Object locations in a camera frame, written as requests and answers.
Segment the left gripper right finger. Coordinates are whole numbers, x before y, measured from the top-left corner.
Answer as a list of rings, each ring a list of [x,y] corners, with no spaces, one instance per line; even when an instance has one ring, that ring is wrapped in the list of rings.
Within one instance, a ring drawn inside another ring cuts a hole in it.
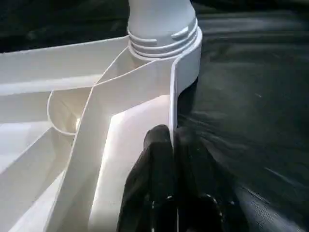
[[[224,172],[189,129],[175,132],[181,232],[247,232],[248,221]]]

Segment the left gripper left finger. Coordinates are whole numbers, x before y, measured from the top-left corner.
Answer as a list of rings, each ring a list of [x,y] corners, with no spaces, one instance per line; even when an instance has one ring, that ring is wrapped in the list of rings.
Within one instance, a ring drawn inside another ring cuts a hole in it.
[[[119,232],[177,230],[176,169],[169,129],[158,125],[144,138],[130,171],[117,222]]]

